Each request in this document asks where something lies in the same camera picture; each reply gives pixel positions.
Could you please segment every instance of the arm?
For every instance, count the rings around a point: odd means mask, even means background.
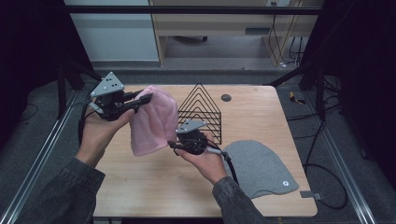
[[[96,113],[85,120],[78,153],[22,210],[16,223],[87,223],[96,206],[96,193],[105,175],[94,168],[105,154],[114,134],[129,122],[133,110],[115,121],[101,119]]]
[[[267,223],[253,202],[229,176],[222,178],[213,187],[224,223]]]
[[[205,136],[213,141],[209,133],[205,133]],[[267,223],[244,191],[227,176],[220,154],[205,151],[195,156],[181,149],[176,149],[176,153],[197,167],[204,178],[214,185],[212,193],[221,209],[224,223]]]

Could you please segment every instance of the wooden table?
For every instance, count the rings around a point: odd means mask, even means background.
[[[129,86],[139,91],[147,86]],[[178,105],[194,86],[161,86]],[[205,89],[221,111],[222,145],[256,140],[271,148],[284,162],[299,188],[284,195],[267,195],[253,202],[267,217],[312,217],[317,207],[309,191],[296,147],[275,88],[268,86],[214,86]],[[220,97],[227,93],[230,102]],[[220,217],[213,186],[170,147],[136,157],[131,150],[130,127],[113,138],[97,169],[106,174],[97,194],[95,217]]]

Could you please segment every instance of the sleeve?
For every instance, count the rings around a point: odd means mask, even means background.
[[[225,224],[268,223],[253,202],[229,176],[215,184],[212,191]]]
[[[74,158],[22,209],[16,223],[88,223],[105,175]]]

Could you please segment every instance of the black strap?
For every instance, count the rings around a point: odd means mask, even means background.
[[[235,181],[236,184],[239,185],[238,178],[236,178],[235,169],[233,168],[233,163],[231,162],[231,157],[230,157],[230,156],[228,155],[228,153],[225,152],[225,151],[222,151],[222,152],[221,152],[221,155],[223,155],[224,160],[227,161],[227,164],[228,164],[228,166],[230,167],[231,174],[233,175],[233,181]]]

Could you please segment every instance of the pink cloth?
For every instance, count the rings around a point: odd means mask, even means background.
[[[140,96],[152,93],[150,103],[140,106],[130,121],[131,148],[135,156],[144,156],[176,141],[178,125],[177,102],[169,92],[148,86]]]

